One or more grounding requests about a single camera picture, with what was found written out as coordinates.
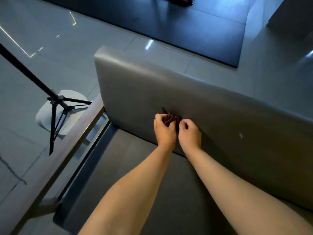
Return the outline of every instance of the white plastic stool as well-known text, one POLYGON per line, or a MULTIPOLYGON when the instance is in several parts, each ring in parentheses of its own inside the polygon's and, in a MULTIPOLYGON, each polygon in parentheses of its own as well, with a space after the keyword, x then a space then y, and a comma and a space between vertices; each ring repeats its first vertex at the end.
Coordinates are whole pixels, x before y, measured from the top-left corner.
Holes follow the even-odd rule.
MULTIPOLYGON (((79 92, 73 91, 73 90, 61 90, 59 95, 63 95, 67 98, 72 99, 78 99, 83 101, 88 101, 87 98, 80 94, 79 92)), ((77 106, 81 105, 82 103, 77 102, 67 102, 65 103, 69 106, 77 106)), ((71 130, 71 128, 76 124, 78 119, 83 115, 84 111, 87 109, 88 106, 77 106, 75 110, 71 110, 64 121, 63 126, 61 127, 58 137, 63 139, 68 132, 71 130)), ((63 112, 63 107, 58 105, 57 106, 57 114, 55 119, 55 124, 59 121, 59 118, 61 117, 63 112)), ((47 101, 41 109, 38 111, 36 115, 36 123, 45 130, 49 131, 51 130, 51 113, 52 113, 52 105, 50 104, 50 101, 47 101)), ((90 141, 85 139, 84 144, 89 145, 90 141)))

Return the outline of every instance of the back cushion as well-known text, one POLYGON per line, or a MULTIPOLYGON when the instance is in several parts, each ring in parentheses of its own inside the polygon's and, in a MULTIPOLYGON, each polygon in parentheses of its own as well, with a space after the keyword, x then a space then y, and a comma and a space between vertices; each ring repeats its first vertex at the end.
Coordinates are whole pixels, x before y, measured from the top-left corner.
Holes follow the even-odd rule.
MULTIPOLYGON (((193 120, 203 150, 229 170, 313 209, 311 120, 107 47, 95 62, 104 107, 116 126, 156 143, 153 119, 163 106, 193 120)), ((183 155, 178 144, 174 151, 183 155)))

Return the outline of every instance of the person's right hand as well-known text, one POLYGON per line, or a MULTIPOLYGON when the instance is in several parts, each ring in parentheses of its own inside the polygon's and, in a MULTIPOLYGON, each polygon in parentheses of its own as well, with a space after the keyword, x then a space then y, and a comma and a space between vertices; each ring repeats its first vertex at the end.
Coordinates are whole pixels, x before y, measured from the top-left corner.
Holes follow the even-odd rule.
POLYGON ((184 119, 180 122, 178 140, 186 156, 194 150, 201 149, 201 132, 190 119, 184 119))

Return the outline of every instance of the black tripod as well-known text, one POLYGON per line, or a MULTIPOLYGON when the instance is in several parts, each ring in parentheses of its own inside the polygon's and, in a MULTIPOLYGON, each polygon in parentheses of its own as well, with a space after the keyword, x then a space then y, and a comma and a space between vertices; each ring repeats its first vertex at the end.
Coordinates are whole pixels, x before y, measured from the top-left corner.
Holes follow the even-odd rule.
POLYGON ((21 73, 23 73, 26 77, 28 77, 33 83, 35 83, 38 87, 40 87, 41 90, 43 90, 45 93, 47 93, 49 95, 49 97, 47 99, 52 104, 50 148, 49 148, 49 155, 51 155, 53 152, 54 141, 55 141, 56 137, 58 136, 60 129, 63 126, 68 113, 71 110, 75 110, 76 109, 75 107, 77 107, 77 106, 88 106, 91 104, 91 102, 83 101, 83 100, 77 100, 77 99, 71 99, 71 98, 64 97, 63 95, 55 94, 41 80, 39 80, 28 68, 26 68, 17 58, 15 58, 13 56, 13 54, 11 54, 2 44, 0 44, 0 54, 4 58, 6 58, 14 67, 16 67, 18 70, 20 70, 21 73), (65 101, 82 103, 82 105, 68 106, 65 103, 65 101), (61 117, 59 118, 59 121, 57 122, 57 125, 55 125, 56 111, 57 111, 58 105, 63 107, 63 112, 62 112, 61 117))

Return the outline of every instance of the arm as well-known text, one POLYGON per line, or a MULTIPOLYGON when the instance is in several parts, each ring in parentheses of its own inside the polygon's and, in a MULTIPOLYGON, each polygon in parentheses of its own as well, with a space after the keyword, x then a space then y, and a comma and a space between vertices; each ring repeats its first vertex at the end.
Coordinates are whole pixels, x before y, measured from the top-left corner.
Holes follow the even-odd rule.
POLYGON ((79 235, 140 233, 175 147, 175 122, 166 127, 163 116, 157 114, 154 120, 158 147, 108 190, 79 235))
POLYGON ((239 235, 313 234, 311 225, 287 205, 202 151, 201 132, 191 120, 180 123, 178 137, 186 157, 239 235))

